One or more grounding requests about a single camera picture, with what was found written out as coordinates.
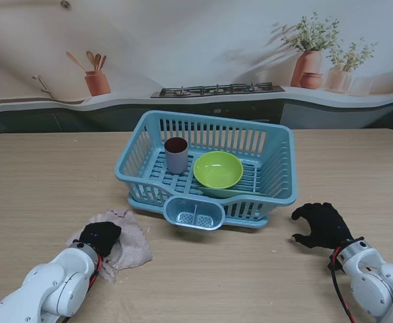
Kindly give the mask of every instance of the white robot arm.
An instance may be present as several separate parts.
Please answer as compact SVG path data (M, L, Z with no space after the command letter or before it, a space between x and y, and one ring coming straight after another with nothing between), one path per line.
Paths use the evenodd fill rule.
M393 264L365 240L342 249L336 258L351 278L355 301L377 323L393 323Z
M56 323L79 309L100 258L76 242L48 264L33 268L22 286L0 301L0 323Z

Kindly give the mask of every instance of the black glove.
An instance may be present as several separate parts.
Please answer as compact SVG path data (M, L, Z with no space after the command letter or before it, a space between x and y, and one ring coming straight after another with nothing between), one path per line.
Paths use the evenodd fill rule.
M122 233L122 228L113 222L96 222L85 226L79 242L90 245L98 254L107 257Z
M312 232L309 236L294 234L292 238L308 248L335 249L346 239L353 239L343 218L330 203L307 203L292 213L292 220L299 217L307 220Z

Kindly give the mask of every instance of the wooden table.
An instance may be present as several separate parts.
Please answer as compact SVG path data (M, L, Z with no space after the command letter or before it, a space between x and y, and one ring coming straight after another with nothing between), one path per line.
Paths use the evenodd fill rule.
M291 212L330 201L352 234L393 262L393 132L294 131L299 198L259 231L188 233L159 215L137 220L153 260L99 279L70 322L348 322L326 268L330 251L291 243L308 233ZM113 174L130 133L0 135L0 299L106 209L126 209ZM356 319L371 322L339 283Z

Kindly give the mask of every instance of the vase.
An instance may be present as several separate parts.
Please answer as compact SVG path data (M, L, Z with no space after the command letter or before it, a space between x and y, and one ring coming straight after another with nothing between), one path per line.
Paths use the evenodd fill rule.
M322 53L320 51L304 52L295 64L291 86L300 87L299 81L304 73L319 73L322 64Z
M322 74L304 73L299 84L306 89L318 89L322 85Z
M102 71L88 71L84 78L92 96L111 93L110 85Z
M335 93L347 93L351 86L352 72L346 72L333 67L328 72L326 78L325 90Z

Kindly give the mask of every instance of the gas burner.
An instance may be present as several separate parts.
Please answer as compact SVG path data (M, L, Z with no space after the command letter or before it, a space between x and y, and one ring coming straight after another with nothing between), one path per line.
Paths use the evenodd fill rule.
M183 87L180 89L162 89L161 94L163 96L168 96L168 97L183 97L183 96L190 96L192 93L189 91L186 91Z
M195 98L199 96L223 96L228 94L252 94L252 93L269 93L283 92L280 86L273 85L271 82L253 84L229 84L213 86L194 86L181 88L162 89L161 92L155 92L152 98Z

